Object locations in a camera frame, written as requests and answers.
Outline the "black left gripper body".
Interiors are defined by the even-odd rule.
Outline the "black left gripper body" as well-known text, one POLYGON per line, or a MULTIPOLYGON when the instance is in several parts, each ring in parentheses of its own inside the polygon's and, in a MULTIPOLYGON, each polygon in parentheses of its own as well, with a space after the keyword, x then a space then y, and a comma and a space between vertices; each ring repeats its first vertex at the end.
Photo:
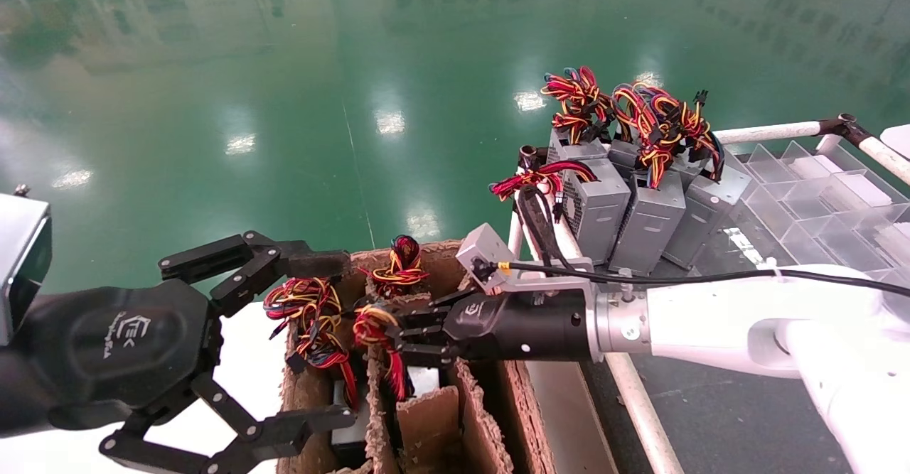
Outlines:
POLYGON ((2 434, 88 431, 134 412, 165 422, 221 343, 207 297, 178 279, 39 296, 2 347, 2 434))

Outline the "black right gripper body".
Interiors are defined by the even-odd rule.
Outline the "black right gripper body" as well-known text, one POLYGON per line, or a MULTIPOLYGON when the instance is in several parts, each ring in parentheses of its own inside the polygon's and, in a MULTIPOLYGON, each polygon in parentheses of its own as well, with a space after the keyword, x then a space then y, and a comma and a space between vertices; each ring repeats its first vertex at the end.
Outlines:
POLYGON ((582 291, 474 292, 452 306, 442 331, 464 360, 592 359, 582 291))

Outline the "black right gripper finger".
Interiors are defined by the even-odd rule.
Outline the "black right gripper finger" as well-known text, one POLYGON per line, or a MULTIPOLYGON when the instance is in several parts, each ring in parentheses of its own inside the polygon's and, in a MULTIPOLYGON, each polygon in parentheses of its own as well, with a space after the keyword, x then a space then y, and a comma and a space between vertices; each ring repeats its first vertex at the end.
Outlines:
POLYGON ((442 328, 394 328, 394 349, 409 367, 446 368, 464 353, 442 328))
POLYGON ((445 296, 432 300, 406 302, 391 312, 393 325, 397 328, 428 328, 442 325, 453 308, 464 301, 465 296, 445 296))

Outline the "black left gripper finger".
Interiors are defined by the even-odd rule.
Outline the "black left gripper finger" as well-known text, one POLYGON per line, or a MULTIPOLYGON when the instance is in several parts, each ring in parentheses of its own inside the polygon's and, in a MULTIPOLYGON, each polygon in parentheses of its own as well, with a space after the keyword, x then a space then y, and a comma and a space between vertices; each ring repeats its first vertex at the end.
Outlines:
POLYGON ((298 456, 314 435, 355 424, 350 407, 339 405, 282 411, 256 420, 214 381, 211 372, 192 377, 179 389, 163 397, 157 410, 133 411, 122 428, 100 443, 100 453, 124 467, 149 473, 250 473, 266 460, 298 456), (166 412, 179 412, 176 400, 184 396, 190 402, 203 400, 236 432, 236 438, 211 456, 146 441, 146 433, 166 412))
POLYGON ((163 280, 193 285, 218 274, 230 276, 209 293, 219 316, 231 318, 282 279, 337 279, 351 266, 344 250, 315 251, 303 240, 275 241, 247 231, 170 254, 157 264, 163 280))

